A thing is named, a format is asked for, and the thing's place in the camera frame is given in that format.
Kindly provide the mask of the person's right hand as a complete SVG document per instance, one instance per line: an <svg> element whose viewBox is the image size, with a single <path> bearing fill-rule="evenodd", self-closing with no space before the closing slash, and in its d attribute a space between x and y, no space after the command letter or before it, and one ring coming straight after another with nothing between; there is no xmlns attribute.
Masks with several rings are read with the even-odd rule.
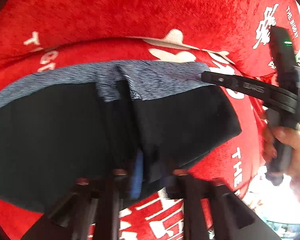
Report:
<svg viewBox="0 0 300 240"><path fill-rule="evenodd" d="M269 128L268 126L264 128L262 155L266 163L277 157L274 147L275 139L293 149L290 166L284 173L293 179L300 177L300 125L298 129L288 127Z"/></svg>

